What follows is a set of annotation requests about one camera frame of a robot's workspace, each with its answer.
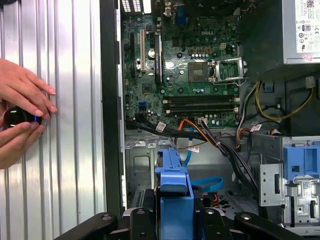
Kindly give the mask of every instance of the dell logo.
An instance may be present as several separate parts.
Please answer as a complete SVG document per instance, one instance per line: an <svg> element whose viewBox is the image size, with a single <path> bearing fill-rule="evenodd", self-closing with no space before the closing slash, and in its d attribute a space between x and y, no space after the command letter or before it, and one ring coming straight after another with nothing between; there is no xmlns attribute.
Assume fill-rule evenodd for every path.
<svg viewBox="0 0 320 240"><path fill-rule="evenodd" d="M201 35L214 35L213 31L202 31Z"/></svg>

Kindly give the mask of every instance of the black knob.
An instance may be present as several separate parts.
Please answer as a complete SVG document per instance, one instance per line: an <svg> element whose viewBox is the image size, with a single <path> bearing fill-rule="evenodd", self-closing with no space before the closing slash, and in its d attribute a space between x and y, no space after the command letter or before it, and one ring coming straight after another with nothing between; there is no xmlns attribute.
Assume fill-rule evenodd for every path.
<svg viewBox="0 0 320 240"><path fill-rule="evenodd" d="M4 121L4 127L5 128L12 128L15 125L24 123L24 122L38 122L41 124L42 118L38 116L34 116L27 111L21 109L18 106L12 107L8 109L4 116L3 116L3 121Z"/></svg>

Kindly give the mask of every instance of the metal bracket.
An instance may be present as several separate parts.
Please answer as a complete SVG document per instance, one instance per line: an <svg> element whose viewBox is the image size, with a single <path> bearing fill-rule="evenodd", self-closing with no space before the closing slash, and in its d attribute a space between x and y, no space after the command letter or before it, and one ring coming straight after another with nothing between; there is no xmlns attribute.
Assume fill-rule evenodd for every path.
<svg viewBox="0 0 320 240"><path fill-rule="evenodd" d="M237 76L222 77L222 65L232 65L234 62L237 64ZM247 69L245 68L247 63L240 56L224 58L220 60L212 60L208 62L208 65L212 66L212 83L214 85L236 84L238 86L241 86L247 81L247 78L244 77L245 73L247 72Z"/></svg>
<svg viewBox="0 0 320 240"><path fill-rule="evenodd" d="M285 195L283 189L283 165L261 164L259 168L259 205L262 207L271 207L285 204Z"/></svg>

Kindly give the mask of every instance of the motherboard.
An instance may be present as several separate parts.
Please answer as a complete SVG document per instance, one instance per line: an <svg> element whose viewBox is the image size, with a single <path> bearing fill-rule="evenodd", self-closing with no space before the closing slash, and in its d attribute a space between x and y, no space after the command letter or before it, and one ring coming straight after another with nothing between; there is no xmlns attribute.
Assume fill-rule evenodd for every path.
<svg viewBox="0 0 320 240"><path fill-rule="evenodd" d="M236 127L239 86L215 83L213 66L237 57L237 18L187 17L183 4L164 13L122 22L126 118L143 114L172 128L182 118ZM218 70L220 79L239 75L237 62L221 62Z"/></svg>

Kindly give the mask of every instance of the blue drive bracket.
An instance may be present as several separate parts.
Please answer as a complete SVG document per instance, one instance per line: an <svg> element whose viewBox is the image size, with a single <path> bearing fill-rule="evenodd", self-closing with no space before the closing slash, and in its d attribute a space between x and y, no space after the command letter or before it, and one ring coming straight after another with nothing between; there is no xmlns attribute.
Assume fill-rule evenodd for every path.
<svg viewBox="0 0 320 240"><path fill-rule="evenodd" d="M283 148L284 178L292 181L297 176L320 176L320 145L285 146Z"/></svg>
<svg viewBox="0 0 320 240"><path fill-rule="evenodd" d="M159 149L158 154L162 161L155 173L164 195L160 198L160 239L193 240L194 194L189 173L181 166L181 158L174 148Z"/></svg>

